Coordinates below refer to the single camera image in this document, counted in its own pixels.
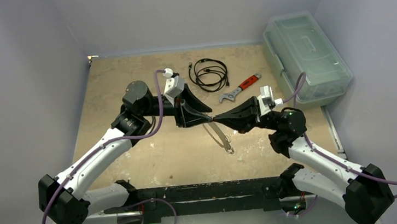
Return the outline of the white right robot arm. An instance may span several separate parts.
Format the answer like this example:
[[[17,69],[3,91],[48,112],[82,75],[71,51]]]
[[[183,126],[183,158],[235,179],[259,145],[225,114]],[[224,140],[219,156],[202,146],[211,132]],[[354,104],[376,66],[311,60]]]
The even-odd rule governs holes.
[[[212,120],[240,134],[254,128],[273,130],[268,137],[273,150],[294,161],[280,175],[280,198],[309,192],[337,204],[357,224],[375,224],[395,200],[381,169],[333,155],[307,138],[302,110],[285,107],[274,111],[274,107],[274,103],[252,97]]]

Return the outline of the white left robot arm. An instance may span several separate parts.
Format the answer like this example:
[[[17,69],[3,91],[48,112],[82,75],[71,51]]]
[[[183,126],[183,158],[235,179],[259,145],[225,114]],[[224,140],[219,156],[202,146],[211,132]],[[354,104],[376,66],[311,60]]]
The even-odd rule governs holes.
[[[179,76],[166,80],[165,95],[153,96],[148,85],[133,81],[122,98],[120,114],[101,139],[76,163],[55,177],[45,175],[38,183],[42,223],[82,224],[89,215],[109,208],[132,211],[138,205],[135,188],[127,181],[90,190],[91,184],[119,156],[140,140],[157,133],[164,116],[174,116],[178,127],[211,122],[205,105]]]

